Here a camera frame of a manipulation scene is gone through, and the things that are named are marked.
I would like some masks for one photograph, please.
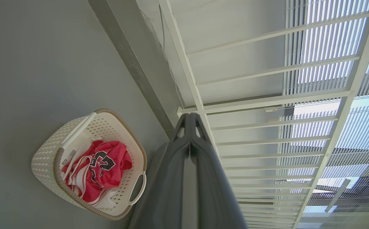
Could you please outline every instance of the metal frame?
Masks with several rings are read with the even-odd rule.
[[[258,189],[282,189],[282,188],[302,188],[304,187],[305,189],[308,189],[307,192],[305,193],[253,193],[253,192],[245,192],[245,193],[235,193],[235,195],[239,198],[239,196],[305,196],[305,199],[303,201],[302,205],[299,206],[293,206],[293,207],[298,207],[301,210],[300,211],[274,211],[274,210],[256,210],[256,209],[251,209],[251,210],[244,210],[244,213],[254,213],[254,212],[259,212],[259,213],[298,213],[298,215],[296,216],[296,220],[295,223],[293,224],[293,229],[295,229],[300,221],[300,219],[302,218],[303,215],[303,211],[306,207],[306,205],[308,204],[308,201],[310,199],[311,193],[313,192],[313,190],[316,187],[316,184],[318,182],[318,179],[321,177],[327,161],[331,155],[331,153],[333,152],[334,147],[336,146],[337,140],[343,130],[343,126],[344,123],[347,119],[347,116],[349,114],[349,110],[350,110],[350,106],[353,102],[354,97],[357,95],[358,90],[360,88],[360,84],[362,82],[362,79],[365,75],[367,66],[369,64],[369,19],[366,22],[366,26],[363,32],[363,36],[362,36],[362,42],[360,44],[360,48],[358,51],[357,55],[352,55],[352,56],[346,56],[345,58],[340,58],[340,59],[329,59],[328,61],[317,61],[317,62],[313,62],[310,63],[310,65],[324,65],[324,64],[329,64],[329,61],[334,61],[334,62],[341,62],[341,61],[345,61],[347,58],[350,58],[350,60],[359,60],[359,61],[355,61],[355,64],[351,70],[351,77],[349,77],[349,81],[347,82],[347,86],[346,87],[342,87],[342,88],[335,88],[335,89],[329,89],[329,90],[320,90],[320,91],[314,91],[314,92],[308,92],[308,93],[299,93],[299,94],[289,94],[289,95],[282,95],[282,96],[274,96],[274,97],[266,97],[266,98],[260,98],[260,99],[253,99],[253,100],[244,100],[244,101],[237,101],[237,102],[229,102],[229,103],[221,103],[221,104],[215,104],[215,105],[209,105],[209,106],[204,106],[202,99],[200,97],[200,93],[198,90],[198,86],[201,85],[205,85],[205,84],[210,84],[210,83],[215,83],[215,82],[221,82],[221,81],[227,81],[227,80],[240,80],[240,79],[245,79],[245,78],[251,78],[251,77],[262,77],[265,75],[269,75],[269,74],[275,74],[275,73],[282,73],[282,72],[286,72],[286,71],[290,71],[291,69],[300,69],[300,68],[306,68],[306,65],[300,65],[300,66],[288,66],[288,67],[282,67],[282,68],[276,68],[276,69],[272,69],[272,70],[268,70],[262,73],[252,73],[252,74],[245,74],[245,75],[240,75],[240,76],[235,76],[235,77],[228,77],[228,78],[224,78],[224,79],[220,79],[220,80],[212,80],[212,81],[207,81],[207,82],[202,82],[197,84],[196,80],[194,78],[191,66],[190,66],[190,62],[188,57],[192,56],[192,55],[198,55],[201,54],[203,52],[209,52],[209,51],[213,51],[213,50],[219,50],[219,49],[223,49],[223,48],[228,48],[228,47],[233,47],[236,45],[242,45],[242,44],[246,44],[246,43],[250,43],[250,42],[254,42],[254,41],[258,41],[258,40],[263,40],[263,39],[267,39],[267,38],[271,38],[271,37],[276,37],[276,36],[280,36],[280,35],[286,35],[286,34],[290,34],[292,32],[295,31],[301,31],[307,28],[314,28],[314,27],[318,27],[318,26],[322,26],[322,25],[326,25],[326,24],[332,24],[332,23],[338,23],[338,22],[343,22],[343,21],[348,21],[348,20],[352,20],[352,19],[358,19],[358,18],[364,18],[364,17],[368,17],[369,18],[369,12],[365,12],[365,13],[358,13],[355,15],[351,15],[351,16],[346,16],[346,17],[339,17],[339,18],[335,18],[335,19],[330,19],[330,20],[325,20],[325,21],[321,21],[321,22],[317,22],[317,23],[311,23],[311,24],[307,24],[307,25],[303,25],[303,26],[297,26],[297,27],[292,27],[292,28],[288,28],[288,29],[283,29],[283,30],[279,30],[279,31],[275,31],[275,32],[270,32],[270,33],[266,33],[263,35],[260,35],[258,37],[253,37],[253,38],[247,38],[247,39],[243,39],[243,40],[238,40],[238,41],[234,41],[234,42],[229,42],[226,44],[221,44],[221,45],[216,45],[213,47],[209,47],[209,48],[204,48],[198,51],[194,51],[191,53],[186,53],[185,51],[185,47],[183,44],[183,41],[181,39],[180,36],[180,32],[179,32],[179,28],[177,26],[176,20],[172,14],[172,9],[171,9],[171,5],[170,5],[170,1],[169,0],[158,0],[160,6],[161,6],[161,10],[165,16],[166,19],[166,23],[168,26],[168,29],[172,35],[172,39],[173,39],[173,44],[176,48],[177,54],[179,56],[180,59],[180,63],[183,67],[186,79],[187,79],[187,83],[189,84],[190,87],[190,91],[192,93],[193,99],[195,101],[196,104],[196,108],[187,108],[187,109],[178,109],[177,113],[178,115],[181,115],[182,113],[191,113],[191,112],[197,112],[200,114],[200,116],[202,117],[202,120],[204,122],[204,125],[206,126],[206,129],[208,131],[209,137],[212,140],[212,142],[215,144],[215,149],[216,152],[217,151],[217,145],[235,145],[235,144],[276,144],[276,143],[280,143],[280,142],[285,142],[284,139],[273,139],[273,140],[262,140],[262,141],[249,141],[249,142],[221,142],[221,143],[215,143],[214,141],[214,137],[212,135],[212,130],[214,131],[218,131],[218,130],[223,130],[223,129],[240,129],[240,128],[262,128],[262,127],[268,127],[268,126],[282,126],[284,125],[283,122],[286,121],[278,121],[278,122],[268,122],[268,123],[261,123],[261,124],[251,124],[251,125],[239,125],[239,126],[227,126],[227,127],[215,127],[215,128],[211,128],[207,119],[207,114],[211,114],[211,113],[219,113],[219,112],[231,112],[231,111],[236,111],[236,110],[244,110],[244,109],[253,109],[253,108],[262,108],[262,107],[268,107],[268,106],[278,106],[278,105],[282,105],[282,104],[288,104],[288,103],[299,103],[299,102],[306,102],[306,101],[315,101],[315,100],[325,100],[325,99],[334,99],[334,98],[342,98],[342,101],[340,103],[340,107],[338,110],[338,113],[336,116],[333,117],[329,117],[331,118],[330,120],[325,120],[325,121],[334,121],[333,123],[333,127],[331,129],[330,135],[329,136],[321,136],[321,137],[316,137],[316,140],[322,139],[322,140],[327,140],[325,147],[323,148],[324,150],[321,152],[314,152],[315,155],[324,155],[323,157],[321,157],[320,162],[316,165],[296,165],[296,166],[292,166],[293,168],[318,168],[315,172],[315,174],[311,177],[314,177],[314,179],[312,180],[311,183],[309,184],[279,184],[279,187],[275,187],[272,185],[260,185],[258,186]],[[293,124],[293,122],[298,122],[298,121],[292,121],[292,123],[286,124],[286,125],[290,125]],[[306,119],[304,122],[313,122],[313,120],[311,119]],[[310,138],[303,138],[303,139],[294,139],[295,141],[310,141]],[[313,152],[300,152],[297,154],[313,154]],[[223,156],[221,157],[221,159],[230,159],[230,158],[273,158],[273,157],[282,157],[283,155],[241,155],[240,156]],[[226,170],[273,170],[273,169],[284,169],[285,166],[268,166],[268,167],[226,167]],[[243,179],[240,177],[232,177],[232,179]],[[233,184],[233,187],[244,187],[244,188],[248,188],[248,187],[252,187],[250,184]],[[262,207],[263,205],[248,205],[248,207]],[[291,205],[287,206],[287,205],[268,205],[268,206],[272,206],[272,207],[286,207],[289,208],[291,207]],[[272,226],[263,226],[263,225],[249,225],[250,227],[261,227],[261,228],[273,228]],[[275,226],[274,228],[291,228],[291,227],[283,227],[283,226]]]

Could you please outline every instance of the beige woven rim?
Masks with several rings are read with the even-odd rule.
[[[144,159],[143,171],[146,171],[146,154],[145,154],[145,151],[143,150],[142,145],[139,143],[139,141],[136,138],[135,134],[132,132],[132,130],[129,128],[129,126],[123,121],[123,119],[117,113],[115,113],[113,110],[110,110],[110,109],[98,109],[98,110],[95,111],[95,113],[97,113],[97,114],[99,114],[99,113],[110,113],[113,116],[115,116],[116,119],[118,119],[118,121],[120,123],[122,123],[122,125],[125,127],[125,129],[129,132],[129,134],[135,140],[136,144],[139,146],[139,149],[142,151],[142,156],[143,156],[143,159]],[[60,187],[65,193],[67,193],[68,196],[70,196],[73,200],[75,200],[79,205],[81,205],[85,209],[87,209],[87,210],[93,212],[94,214],[97,214],[97,215],[99,215],[103,218],[106,218],[106,219],[109,219],[109,220],[119,220],[119,219],[122,219],[123,217],[125,217],[128,214],[128,212],[132,208],[132,206],[130,206],[130,205],[120,215],[111,216],[110,214],[107,214],[105,212],[102,212],[102,211],[92,207],[90,204],[88,204],[83,199],[81,199],[77,194],[75,194],[65,184],[65,182],[62,180],[60,168],[58,166],[56,166],[56,165],[60,164],[61,156],[62,156],[63,153],[64,153],[64,149],[59,148],[57,153],[56,153],[56,156],[54,158],[54,163],[53,163],[54,178],[56,180],[56,183],[57,183],[58,187]]]

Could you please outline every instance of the basket handle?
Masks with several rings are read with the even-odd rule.
[[[134,200],[129,201],[129,200],[131,199],[133,189],[135,188],[136,183],[138,182],[139,177],[140,177],[141,175],[143,175],[143,183],[142,183],[142,187],[140,188],[140,192],[139,192],[139,194],[135,197],[135,199],[134,199]],[[128,203],[129,203],[129,205],[134,205],[134,204],[135,204],[135,203],[140,199],[140,197],[142,196],[142,194],[143,194],[143,193],[144,193],[144,191],[145,191],[145,187],[146,187],[146,174],[145,174],[145,171],[141,171],[141,172],[140,172],[140,174],[138,174],[138,177],[136,178],[135,185],[132,187],[131,194],[129,194],[129,198],[128,198]]]

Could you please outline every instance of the white plastic basket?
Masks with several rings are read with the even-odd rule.
[[[64,183],[60,174],[60,163],[73,150],[78,149],[90,138],[101,137],[103,141],[120,141],[132,158],[132,168],[124,171],[122,181],[111,200],[116,207],[95,208],[78,197]],[[66,201],[83,207],[110,220],[123,218],[139,198],[146,186],[146,154],[126,123],[112,110],[96,110],[88,116],[74,119],[58,129],[34,154],[32,171],[36,178],[55,194]],[[142,188],[133,201],[130,201],[133,188],[143,175]]]

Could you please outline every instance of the perforated basket side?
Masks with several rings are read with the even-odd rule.
[[[58,187],[54,178],[53,163],[61,142],[83,119],[84,117],[74,119],[63,125],[44,142],[32,159],[32,171],[36,178],[59,197],[78,207],[82,206]]]

